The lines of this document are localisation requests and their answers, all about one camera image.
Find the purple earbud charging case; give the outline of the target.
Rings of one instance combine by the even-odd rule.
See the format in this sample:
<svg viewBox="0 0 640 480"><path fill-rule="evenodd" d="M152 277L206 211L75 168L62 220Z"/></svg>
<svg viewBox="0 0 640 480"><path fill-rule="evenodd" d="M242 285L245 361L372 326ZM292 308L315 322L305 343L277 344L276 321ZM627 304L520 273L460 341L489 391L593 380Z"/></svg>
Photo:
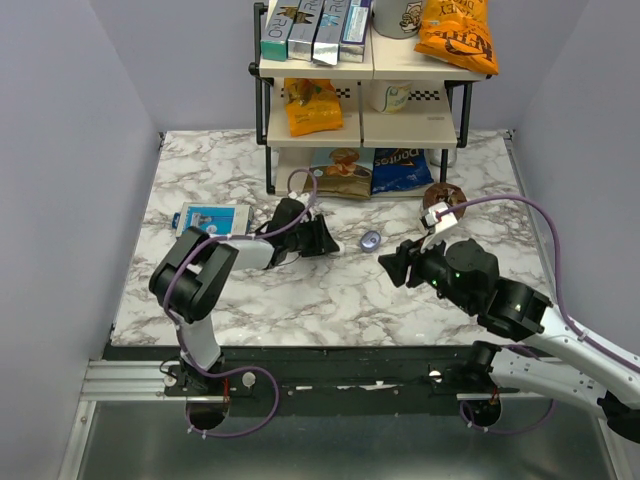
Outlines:
<svg viewBox="0 0 640 480"><path fill-rule="evenodd" d="M372 253L376 251L381 244L381 235L377 231L367 231L359 240L359 247L363 252Z"/></svg>

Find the white earbud charging case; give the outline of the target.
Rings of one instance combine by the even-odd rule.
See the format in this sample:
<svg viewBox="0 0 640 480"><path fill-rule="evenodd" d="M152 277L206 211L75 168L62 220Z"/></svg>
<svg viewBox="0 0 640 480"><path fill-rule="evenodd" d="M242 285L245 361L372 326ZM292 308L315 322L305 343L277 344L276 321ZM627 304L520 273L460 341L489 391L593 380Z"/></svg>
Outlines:
<svg viewBox="0 0 640 480"><path fill-rule="evenodd" d="M343 256L346 253L346 247L342 242L337 243L338 249L334 252L334 255Z"/></svg>

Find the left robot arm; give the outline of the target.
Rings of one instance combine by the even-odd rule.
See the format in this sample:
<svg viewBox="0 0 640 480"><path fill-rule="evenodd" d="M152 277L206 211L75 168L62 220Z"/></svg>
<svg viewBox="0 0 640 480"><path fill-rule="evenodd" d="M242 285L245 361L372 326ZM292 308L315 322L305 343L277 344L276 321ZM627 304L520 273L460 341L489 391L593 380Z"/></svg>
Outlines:
<svg viewBox="0 0 640 480"><path fill-rule="evenodd" d="M324 215L289 197L255 232L211 236L201 227L188 228L149 280L149 291L171 319L180 345L180 371L161 370L167 386L186 378L197 393L209 395L227 383L211 314L233 271L271 270L290 254L316 258L343 252Z"/></svg>

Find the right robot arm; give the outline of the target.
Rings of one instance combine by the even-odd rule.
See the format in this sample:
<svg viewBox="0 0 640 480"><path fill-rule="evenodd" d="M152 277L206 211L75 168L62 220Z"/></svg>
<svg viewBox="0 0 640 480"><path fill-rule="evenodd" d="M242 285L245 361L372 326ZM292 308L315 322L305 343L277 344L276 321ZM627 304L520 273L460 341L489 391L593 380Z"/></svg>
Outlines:
<svg viewBox="0 0 640 480"><path fill-rule="evenodd" d="M579 323L566 325L558 306L528 285L503 278L498 259L473 240L423 249L405 241L379 264L397 287L432 287L488 332L556 357L527 358L474 342L469 358L445 382L480 392L493 387L538 393L581 407L629 441L639 440L639 357Z"/></svg>

